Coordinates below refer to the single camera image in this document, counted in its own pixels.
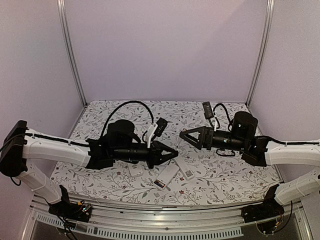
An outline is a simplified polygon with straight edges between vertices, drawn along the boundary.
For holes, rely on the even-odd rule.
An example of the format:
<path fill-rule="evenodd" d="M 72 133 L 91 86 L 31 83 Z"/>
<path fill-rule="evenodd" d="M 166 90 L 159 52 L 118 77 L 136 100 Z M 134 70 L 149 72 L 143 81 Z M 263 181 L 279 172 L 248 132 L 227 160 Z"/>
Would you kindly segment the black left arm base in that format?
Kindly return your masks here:
<path fill-rule="evenodd" d="M 61 218 L 88 223 L 92 215 L 92 204 L 84 200 L 72 203 L 70 202 L 67 189 L 62 185 L 59 188 L 61 197 L 57 203 L 48 203 L 48 212 Z"/>

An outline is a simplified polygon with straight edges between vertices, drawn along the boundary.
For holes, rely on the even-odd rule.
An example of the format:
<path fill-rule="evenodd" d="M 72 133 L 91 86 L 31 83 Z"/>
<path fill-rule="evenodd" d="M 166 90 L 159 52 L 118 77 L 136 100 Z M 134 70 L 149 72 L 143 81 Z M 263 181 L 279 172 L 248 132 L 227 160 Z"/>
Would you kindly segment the white remote with logo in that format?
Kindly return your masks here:
<path fill-rule="evenodd" d="M 140 164 L 129 164 L 128 169 L 131 177 L 133 178 L 141 177 L 144 174 L 143 168 Z"/>

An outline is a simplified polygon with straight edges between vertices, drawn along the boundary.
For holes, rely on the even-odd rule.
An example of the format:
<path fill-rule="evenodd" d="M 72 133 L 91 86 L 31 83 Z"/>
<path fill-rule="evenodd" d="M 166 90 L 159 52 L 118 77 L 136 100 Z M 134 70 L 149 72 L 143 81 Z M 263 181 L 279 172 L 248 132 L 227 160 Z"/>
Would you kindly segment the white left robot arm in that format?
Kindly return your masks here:
<path fill-rule="evenodd" d="M 89 170 L 112 167 L 115 161 L 136 164 L 145 162 L 152 169 L 178 156 L 178 151 L 155 140 L 167 126 L 164 119 L 152 124 L 145 135 L 146 142 L 135 134 L 129 120 L 117 120 L 107 126 L 98 139 L 72 140 L 42 134 L 18 121 L 4 140 L 0 155 L 0 172 L 27 184 L 63 216 L 74 213 L 67 191 L 54 184 L 32 164 L 32 160 L 65 162 Z"/>

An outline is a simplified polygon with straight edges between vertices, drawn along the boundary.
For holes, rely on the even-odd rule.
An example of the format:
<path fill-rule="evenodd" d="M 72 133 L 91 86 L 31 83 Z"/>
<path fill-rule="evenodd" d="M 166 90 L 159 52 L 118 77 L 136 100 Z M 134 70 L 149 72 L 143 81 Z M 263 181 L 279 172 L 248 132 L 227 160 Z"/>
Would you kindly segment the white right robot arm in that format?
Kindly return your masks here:
<path fill-rule="evenodd" d="M 216 130 L 213 127 L 197 127 L 180 132 L 179 136 L 197 149 L 212 148 L 241 152 L 246 163 L 256 167 L 271 165 L 308 165 L 315 168 L 310 172 L 273 186 L 265 195 L 266 200 L 259 206 L 262 218 L 269 218 L 294 199 L 305 197 L 320 189 L 320 142 L 280 141 L 269 136 L 257 136 L 258 120 L 250 113 L 235 113 L 231 131 Z"/>

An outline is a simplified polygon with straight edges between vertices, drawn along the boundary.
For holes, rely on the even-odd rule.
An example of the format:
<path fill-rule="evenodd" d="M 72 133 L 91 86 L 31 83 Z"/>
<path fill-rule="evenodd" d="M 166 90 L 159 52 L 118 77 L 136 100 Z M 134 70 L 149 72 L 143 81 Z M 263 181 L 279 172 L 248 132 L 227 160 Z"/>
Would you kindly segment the white remote with QR label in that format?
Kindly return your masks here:
<path fill-rule="evenodd" d="M 195 177 L 194 172 L 188 167 L 187 163 L 182 158 L 176 157 L 174 162 L 179 167 L 185 180 L 189 181 Z"/>

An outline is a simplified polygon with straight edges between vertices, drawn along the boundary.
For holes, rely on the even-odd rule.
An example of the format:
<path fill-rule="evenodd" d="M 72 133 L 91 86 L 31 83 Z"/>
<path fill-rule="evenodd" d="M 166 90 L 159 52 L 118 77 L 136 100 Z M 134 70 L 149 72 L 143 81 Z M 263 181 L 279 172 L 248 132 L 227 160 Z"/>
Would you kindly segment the white remote control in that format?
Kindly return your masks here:
<path fill-rule="evenodd" d="M 175 164 L 167 165 L 163 171 L 155 178 L 153 185 L 159 190 L 164 190 L 171 180 L 178 173 L 180 168 Z"/>

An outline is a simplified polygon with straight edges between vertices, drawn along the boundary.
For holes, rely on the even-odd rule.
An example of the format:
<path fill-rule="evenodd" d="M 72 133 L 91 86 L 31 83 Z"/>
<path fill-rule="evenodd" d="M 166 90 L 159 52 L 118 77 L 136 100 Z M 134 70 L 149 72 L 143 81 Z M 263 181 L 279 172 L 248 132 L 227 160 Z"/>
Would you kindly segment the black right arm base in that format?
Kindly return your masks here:
<path fill-rule="evenodd" d="M 279 186 L 279 184 L 276 184 L 270 187 L 262 203 L 251 204 L 241 209 L 241 216 L 245 223 L 261 221 L 277 216 L 282 217 L 285 210 L 283 206 L 275 200 L 276 190 Z"/>

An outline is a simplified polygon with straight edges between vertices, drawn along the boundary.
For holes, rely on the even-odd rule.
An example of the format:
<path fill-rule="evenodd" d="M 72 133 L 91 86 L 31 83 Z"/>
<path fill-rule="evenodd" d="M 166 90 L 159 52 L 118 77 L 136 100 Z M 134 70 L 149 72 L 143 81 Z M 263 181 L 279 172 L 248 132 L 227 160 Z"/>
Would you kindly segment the aluminium back left frame post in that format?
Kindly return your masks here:
<path fill-rule="evenodd" d="M 85 108 L 88 105 L 88 102 L 85 96 L 84 88 L 81 82 L 78 66 L 76 63 L 76 57 L 73 51 L 71 34 L 70 34 L 68 18 L 67 18 L 66 1 L 57 0 L 56 2 L 57 2 L 58 15 L 59 15 L 60 25 L 62 30 L 62 36 L 64 39 L 66 53 L 67 53 L 71 73 L 73 76 L 73 80 L 75 83 L 75 88 L 77 90 L 80 102 L 82 106 Z"/>

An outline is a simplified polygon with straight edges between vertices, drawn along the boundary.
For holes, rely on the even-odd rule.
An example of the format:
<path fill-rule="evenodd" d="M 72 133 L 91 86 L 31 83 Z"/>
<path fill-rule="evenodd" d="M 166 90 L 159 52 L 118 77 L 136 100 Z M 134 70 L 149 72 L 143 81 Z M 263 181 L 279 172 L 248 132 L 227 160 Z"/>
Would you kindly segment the aluminium front rail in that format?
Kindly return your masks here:
<path fill-rule="evenodd" d="M 89 222 L 74 221 L 67 233 L 62 221 L 48 212 L 44 199 L 35 195 L 30 203 L 24 240 L 313 240 L 302 203 L 285 206 L 278 231 L 266 234 L 260 225 L 272 219 L 245 222 L 242 204 L 150 205 L 97 199 L 71 194 L 70 200 L 92 204 Z"/>

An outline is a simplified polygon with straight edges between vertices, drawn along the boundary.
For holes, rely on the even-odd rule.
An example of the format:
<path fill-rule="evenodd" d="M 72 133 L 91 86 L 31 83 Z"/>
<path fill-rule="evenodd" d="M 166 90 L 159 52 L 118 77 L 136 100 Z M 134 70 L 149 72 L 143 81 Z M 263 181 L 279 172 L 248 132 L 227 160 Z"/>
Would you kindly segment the aluminium frame post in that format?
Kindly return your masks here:
<path fill-rule="evenodd" d="M 247 95 L 246 102 L 245 102 L 245 105 L 247 106 L 248 109 L 251 108 L 251 105 L 253 103 L 255 91 L 256 91 L 259 77 L 260 77 L 260 73 L 262 71 L 262 66 L 263 66 L 265 54 L 267 51 L 268 41 L 269 41 L 269 37 L 270 37 L 270 31 L 271 31 L 271 27 L 272 27 L 274 7 L 275 7 L 275 1 L 274 0 L 267 0 L 262 37 L 261 37 L 261 41 L 260 41 L 260 47 L 259 47 L 258 56 L 257 56 L 256 64 L 254 67 L 254 71 L 253 71 L 251 84 L 250 84 L 248 95 Z"/>
<path fill-rule="evenodd" d="M 66 53 L 67 53 L 71 73 L 73 76 L 73 80 L 75 83 L 75 88 L 77 90 L 80 102 L 82 106 L 85 108 L 88 105 L 88 102 L 85 96 L 84 88 L 81 82 L 78 66 L 76 63 L 76 57 L 73 51 L 71 34 L 70 34 L 68 18 L 67 18 L 66 1 L 57 0 L 56 2 L 57 2 L 58 15 L 59 15 L 60 25 L 62 30 L 62 36 L 64 39 Z"/>

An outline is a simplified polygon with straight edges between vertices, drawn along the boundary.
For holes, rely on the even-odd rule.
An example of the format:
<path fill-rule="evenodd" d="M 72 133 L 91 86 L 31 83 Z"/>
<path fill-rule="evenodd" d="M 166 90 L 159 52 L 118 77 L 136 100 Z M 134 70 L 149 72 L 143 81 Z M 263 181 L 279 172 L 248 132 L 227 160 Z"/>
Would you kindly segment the aluminium back right frame post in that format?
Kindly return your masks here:
<path fill-rule="evenodd" d="M 268 41 L 269 41 L 269 37 L 270 37 L 270 31 L 271 31 L 271 27 L 272 27 L 274 7 L 275 7 L 275 1 L 274 0 L 267 0 L 262 37 L 261 37 L 261 41 L 260 41 L 260 47 L 259 47 L 258 56 L 257 56 L 256 64 L 254 67 L 254 71 L 253 71 L 251 84 L 250 84 L 248 95 L 247 95 L 246 102 L 245 102 L 245 105 L 247 106 L 248 109 L 251 108 L 251 105 L 253 103 L 255 91 L 256 91 L 259 77 L 260 77 L 260 73 L 262 71 L 262 66 L 263 66 L 265 54 L 267 51 Z"/>

